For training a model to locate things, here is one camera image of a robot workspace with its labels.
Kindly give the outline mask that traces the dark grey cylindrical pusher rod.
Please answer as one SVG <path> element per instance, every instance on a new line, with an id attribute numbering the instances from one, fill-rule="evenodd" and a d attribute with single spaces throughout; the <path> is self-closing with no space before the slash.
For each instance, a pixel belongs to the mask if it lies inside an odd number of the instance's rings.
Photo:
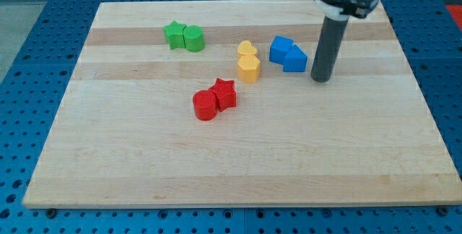
<path id="1" fill-rule="evenodd" d="M 347 24 L 348 20 L 324 17 L 310 73 L 314 81 L 324 83 L 331 78 Z"/>

